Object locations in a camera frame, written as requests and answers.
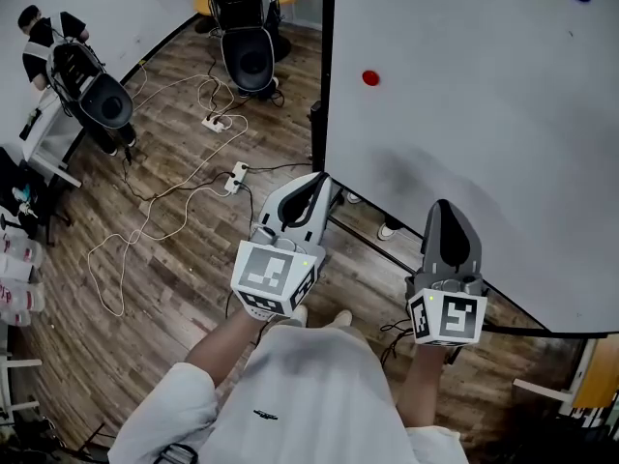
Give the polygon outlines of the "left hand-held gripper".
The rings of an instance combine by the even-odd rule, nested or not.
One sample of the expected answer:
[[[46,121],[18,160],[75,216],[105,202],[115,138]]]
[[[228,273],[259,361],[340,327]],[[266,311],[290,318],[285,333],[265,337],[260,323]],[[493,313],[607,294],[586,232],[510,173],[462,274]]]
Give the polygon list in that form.
[[[239,244],[230,286],[254,319],[290,318],[317,282],[332,179],[310,173],[274,190]]]

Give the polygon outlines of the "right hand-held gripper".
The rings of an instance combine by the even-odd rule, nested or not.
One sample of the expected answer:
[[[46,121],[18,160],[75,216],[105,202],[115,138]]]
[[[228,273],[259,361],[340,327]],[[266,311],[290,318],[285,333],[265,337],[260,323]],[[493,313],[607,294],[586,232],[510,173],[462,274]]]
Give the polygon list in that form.
[[[487,306],[482,244],[469,219],[446,199],[428,212],[422,254],[422,267],[407,279],[405,296],[415,342],[477,343]]]

